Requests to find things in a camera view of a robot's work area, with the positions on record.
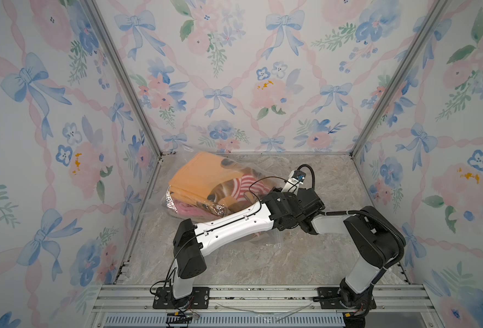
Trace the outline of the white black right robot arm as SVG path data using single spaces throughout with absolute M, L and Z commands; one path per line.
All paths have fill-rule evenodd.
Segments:
M 374 207 L 326 212 L 314 189 L 300 189 L 298 201 L 305 219 L 299 223 L 310 235 L 350 236 L 359 252 L 351 272 L 342 279 L 334 298 L 356 317 L 364 317 L 373 303 L 373 289 L 389 268 L 404 257 L 406 240 Z

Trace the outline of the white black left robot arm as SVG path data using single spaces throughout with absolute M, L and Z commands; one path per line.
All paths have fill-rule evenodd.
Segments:
M 207 270 L 205 257 L 217 249 L 258 232 L 295 228 L 303 218 L 297 195 L 272 191 L 254 205 L 222 219 L 179 224 L 173 239 L 173 261 L 162 287 L 151 293 L 153 308 L 177 309 L 191 303 L 195 277 Z

